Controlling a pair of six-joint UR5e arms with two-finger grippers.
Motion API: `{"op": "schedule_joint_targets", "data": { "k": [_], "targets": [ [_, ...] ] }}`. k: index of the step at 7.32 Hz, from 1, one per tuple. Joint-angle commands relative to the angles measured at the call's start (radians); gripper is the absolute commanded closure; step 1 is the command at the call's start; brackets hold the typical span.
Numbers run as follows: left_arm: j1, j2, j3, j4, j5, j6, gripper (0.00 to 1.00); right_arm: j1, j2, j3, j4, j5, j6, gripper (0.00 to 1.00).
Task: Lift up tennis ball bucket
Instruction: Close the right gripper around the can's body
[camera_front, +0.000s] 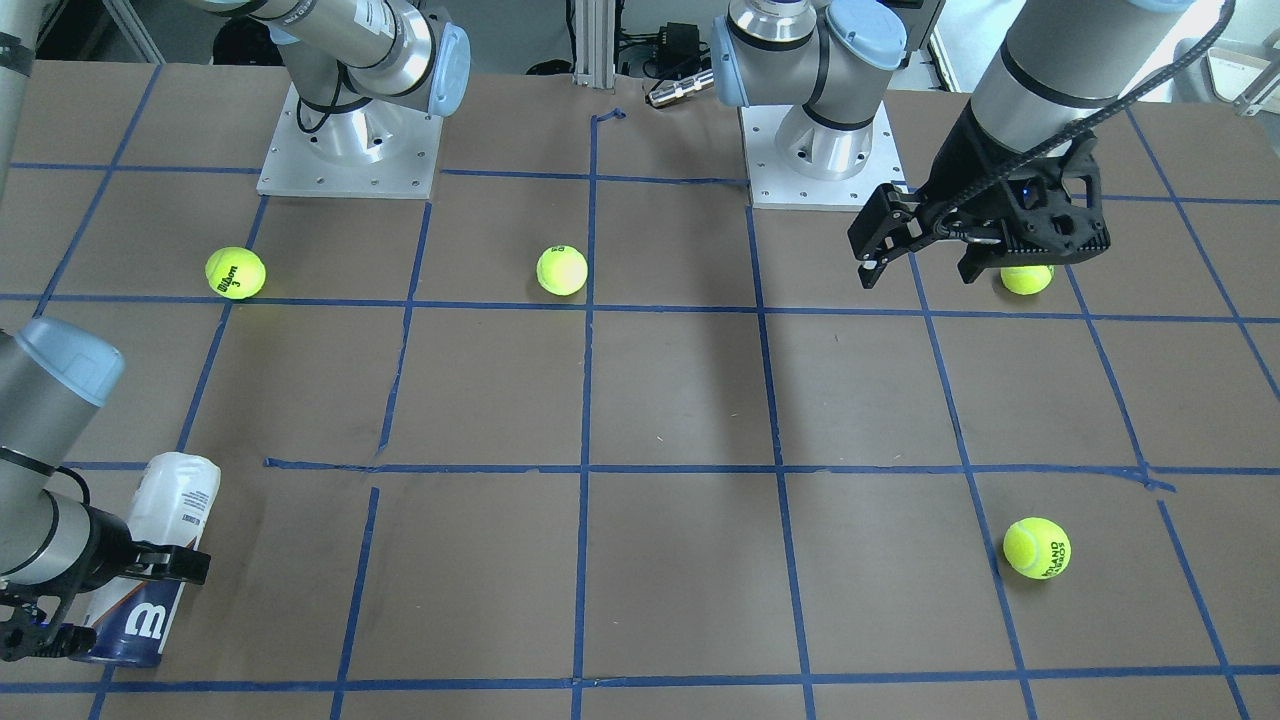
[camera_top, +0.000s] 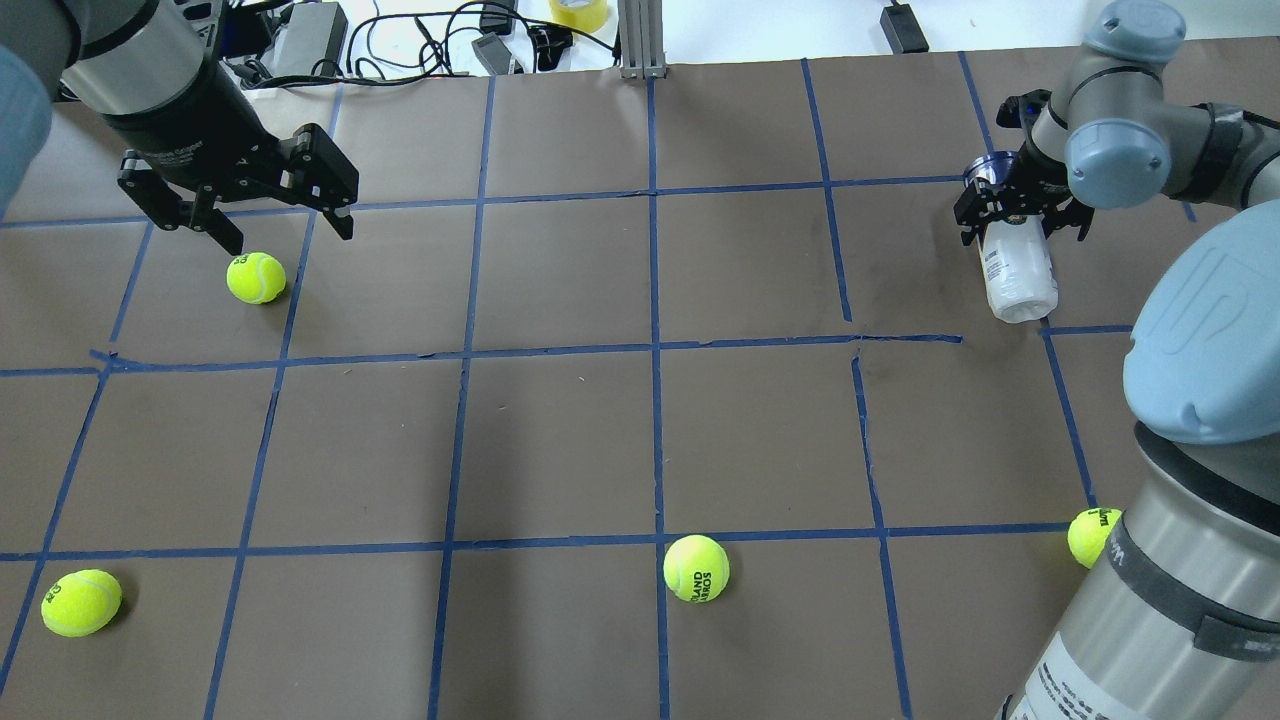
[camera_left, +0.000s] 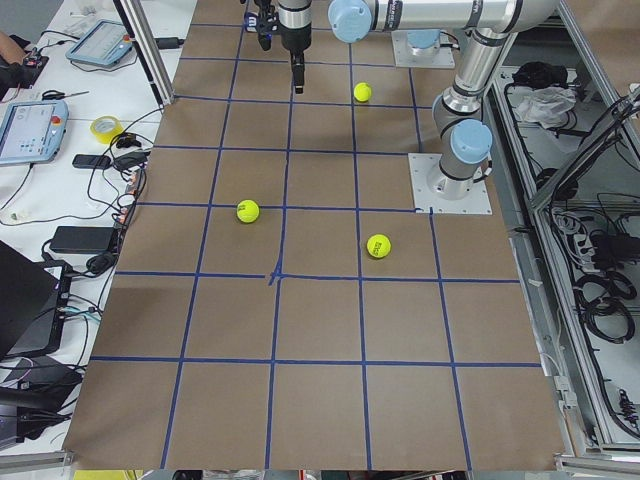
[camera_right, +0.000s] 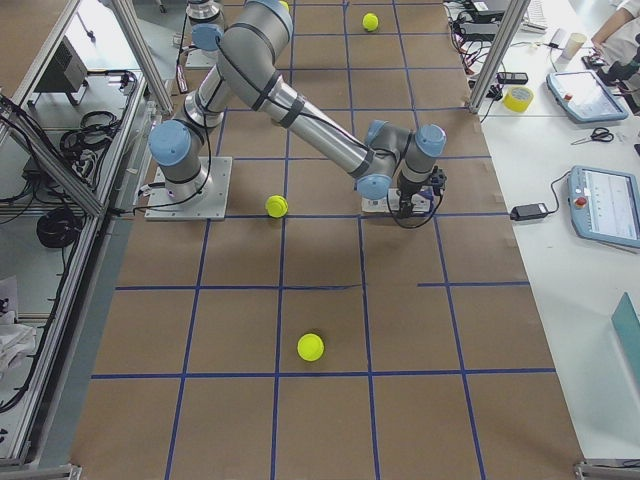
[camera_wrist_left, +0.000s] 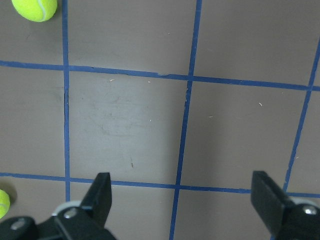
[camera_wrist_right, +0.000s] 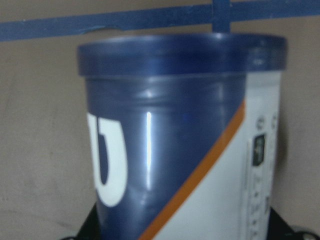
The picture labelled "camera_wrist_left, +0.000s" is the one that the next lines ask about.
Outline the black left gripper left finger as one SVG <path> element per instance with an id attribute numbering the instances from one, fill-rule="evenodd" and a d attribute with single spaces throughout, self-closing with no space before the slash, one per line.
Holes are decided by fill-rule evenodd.
<path id="1" fill-rule="evenodd" d="M 105 228 L 112 205 L 111 176 L 98 173 L 78 205 L 60 210 L 54 223 L 63 240 L 110 240 Z"/>

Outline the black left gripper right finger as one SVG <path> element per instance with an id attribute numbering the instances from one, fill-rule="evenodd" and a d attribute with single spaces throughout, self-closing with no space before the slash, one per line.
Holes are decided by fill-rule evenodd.
<path id="1" fill-rule="evenodd" d="M 318 240 L 320 205 L 289 196 L 265 171 L 254 171 L 251 203 L 275 240 Z"/>

